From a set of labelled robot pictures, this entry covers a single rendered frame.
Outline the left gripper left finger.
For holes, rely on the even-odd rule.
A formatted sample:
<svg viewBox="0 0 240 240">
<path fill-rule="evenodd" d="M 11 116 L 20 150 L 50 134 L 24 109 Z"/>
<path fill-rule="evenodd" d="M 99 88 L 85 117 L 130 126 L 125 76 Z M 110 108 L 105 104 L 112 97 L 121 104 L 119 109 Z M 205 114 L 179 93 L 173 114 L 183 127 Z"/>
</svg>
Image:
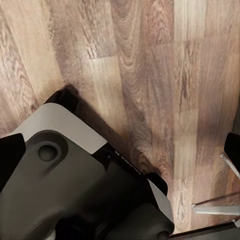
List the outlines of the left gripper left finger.
<svg viewBox="0 0 240 240">
<path fill-rule="evenodd" d="M 0 193 L 26 152 L 22 133 L 0 138 Z"/>
</svg>

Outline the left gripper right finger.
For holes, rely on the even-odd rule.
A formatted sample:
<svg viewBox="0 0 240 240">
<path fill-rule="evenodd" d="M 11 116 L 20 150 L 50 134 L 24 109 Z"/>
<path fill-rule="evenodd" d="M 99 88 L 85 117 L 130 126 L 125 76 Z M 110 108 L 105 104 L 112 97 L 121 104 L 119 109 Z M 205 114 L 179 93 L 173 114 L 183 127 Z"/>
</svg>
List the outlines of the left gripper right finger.
<svg viewBox="0 0 240 240">
<path fill-rule="evenodd" d="M 224 151 L 240 173 L 240 134 L 228 133 Z"/>
</svg>

